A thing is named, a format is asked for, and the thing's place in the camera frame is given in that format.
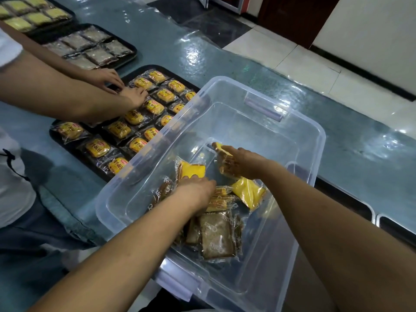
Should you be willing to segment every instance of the tray of packaged bread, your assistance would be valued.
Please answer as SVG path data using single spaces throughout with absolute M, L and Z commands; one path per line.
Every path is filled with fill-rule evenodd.
M 132 44 L 94 24 L 68 25 L 38 35 L 36 42 L 80 68 L 120 68 L 137 56 Z
M 75 20 L 75 13 L 55 0 L 0 0 L 0 20 L 34 38 Z
M 164 67 L 147 65 L 122 78 L 145 88 L 144 104 L 102 123 L 55 120 L 53 140 L 105 181 L 114 177 L 195 96 L 199 88 Z M 117 91 L 115 85 L 109 88 Z

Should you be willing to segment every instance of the forearm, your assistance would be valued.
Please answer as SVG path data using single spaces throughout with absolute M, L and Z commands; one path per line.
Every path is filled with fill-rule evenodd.
M 0 28 L 15 41 L 21 44 L 25 51 L 30 52 L 33 56 L 46 63 L 48 66 L 54 68 L 62 74 L 65 74 L 66 76 L 69 76 L 70 78 L 84 81 L 85 70 L 67 62 L 44 46 L 31 40 L 23 33 L 15 30 L 13 27 L 10 27 L 3 21 L 0 21 Z
M 276 162 L 262 180 L 342 311 L 408 308 L 416 291 L 412 251 Z
M 134 108 L 130 99 L 68 78 L 24 51 L 0 70 L 0 81 L 1 101 L 62 120 L 103 121 Z
M 173 194 L 91 255 L 28 312 L 127 311 L 191 215 L 191 208 Z

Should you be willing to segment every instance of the white shirt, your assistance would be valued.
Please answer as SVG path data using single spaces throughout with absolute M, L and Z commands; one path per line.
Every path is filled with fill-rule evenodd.
M 0 71 L 21 52 L 22 45 L 0 29 Z M 0 127 L 0 228 L 20 218 L 30 209 L 35 198 L 34 189 L 24 176 L 20 147 Z

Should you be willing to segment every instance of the person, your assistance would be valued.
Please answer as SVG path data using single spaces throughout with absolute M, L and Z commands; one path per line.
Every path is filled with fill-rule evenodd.
M 146 96 L 124 87 L 114 70 L 83 70 L 0 21 L 0 101 L 61 120 L 98 122 L 139 107 Z M 36 251 L 45 243 L 94 246 L 70 236 L 45 209 L 25 176 L 19 145 L 0 127 L 0 252 Z
M 223 149 L 237 161 L 232 173 L 260 179 L 271 191 L 340 311 L 416 311 L 413 251 L 277 162 L 242 148 Z M 127 311 L 181 228 L 207 207 L 215 186 L 207 178 L 185 177 L 28 312 Z

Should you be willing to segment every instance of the black drawstring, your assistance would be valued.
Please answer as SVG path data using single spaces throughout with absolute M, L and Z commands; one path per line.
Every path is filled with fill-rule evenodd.
M 13 171 L 13 172 L 15 172 L 18 176 L 20 176 L 20 177 L 22 177 L 24 180 L 27 180 L 28 182 L 30 182 L 30 179 L 27 177 L 27 176 L 23 176 L 23 175 L 20 175 L 18 172 L 16 172 L 15 171 L 15 169 L 13 168 L 13 166 L 12 166 L 12 161 L 13 160 L 16 160 L 16 157 L 10 152 L 10 151 L 8 151 L 8 150 L 6 150 L 6 149 L 3 149 L 3 151 L 4 151 L 4 153 L 5 154 L 1 154 L 0 153 L 0 156 L 6 156 L 7 157 L 7 166 L 8 167 L 10 167 L 10 169 Z

